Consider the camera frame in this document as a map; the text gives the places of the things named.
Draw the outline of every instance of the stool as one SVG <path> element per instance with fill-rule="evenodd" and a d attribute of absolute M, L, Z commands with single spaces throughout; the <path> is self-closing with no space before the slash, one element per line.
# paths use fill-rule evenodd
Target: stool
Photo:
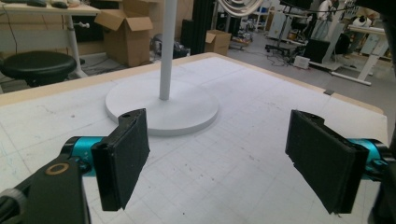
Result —
<path fill-rule="evenodd" d="M 51 51 L 31 51 L 6 58 L 0 71 L 6 77 L 25 80 L 30 87 L 63 82 L 77 68 L 69 55 Z"/>

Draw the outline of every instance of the white table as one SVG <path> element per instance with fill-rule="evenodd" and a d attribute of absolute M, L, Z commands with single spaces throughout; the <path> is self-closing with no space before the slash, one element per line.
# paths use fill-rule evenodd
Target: white table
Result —
<path fill-rule="evenodd" d="M 375 27 L 359 27 L 354 25 L 349 25 L 349 29 L 351 31 L 360 32 L 364 34 L 375 34 L 378 35 L 379 39 L 375 45 L 375 48 L 370 53 L 369 58 L 367 59 L 366 64 L 361 69 L 358 77 L 350 77 L 346 76 L 337 72 L 332 72 L 333 75 L 337 77 L 343 77 L 348 80 L 356 81 L 361 84 L 371 86 L 371 82 L 366 81 L 367 76 L 369 75 L 373 66 L 378 62 L 379 57 L 381 56 L 381 52 L 388 48 L 388 41 L 385 37 L 385 31 L 382 28 L 375 28 Z"/>
<path fill-rule="evenodd" d="M 0 51 L 13 51 L 18 43 L 18 50 L 32 49 L 55 49 L 70 47 L 73 51 L 73 57 L 78 64 L 76 74 L 79 77 L 87 75 L 81 70 L 81 64 L 78 55 L 78 45 L 72 16 L 95 16 L 101 11 L 97 8 L 80 5 L 79 7 L 70 7 L 61 9 L 52 7 L 30 7 L 26 4 L 5 4 L 0 2 L 0 13 L 7 14 L 39 14 L 39 15 L 63 15 L 67 21 L 66 30 L 2 30 L 0 32 Z"/>
<path fill-rule="evenodd" d="M 0 191 L 55 158 L 68 138 L 109 135 L 116 124 L 106 94 L 159 71 L 151 64 L 0 95 Z M 380 110 L 214 53 L 174 60 L 172 76 L 213 94 L 219 116 L 198 133 L 149 138 L 125 211 L 103 212 L 96 180 L 84 177 L 93 223 L 366 223 L 377 183 L 361 181 L 351 215 L 329 215 L 285 145 L 292 109 L 325 118 L 344 137 L 387 143 Z"/>

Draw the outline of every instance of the white pole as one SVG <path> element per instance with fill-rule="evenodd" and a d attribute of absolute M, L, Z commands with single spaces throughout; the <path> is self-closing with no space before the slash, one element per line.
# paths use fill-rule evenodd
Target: white pole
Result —
<path fill-rule="evenodd" d="M 175 39 L 177 0 L 165 0 L 163 13 L 163 50 L 161 58 L 160 99 L 169 100 Z"/>

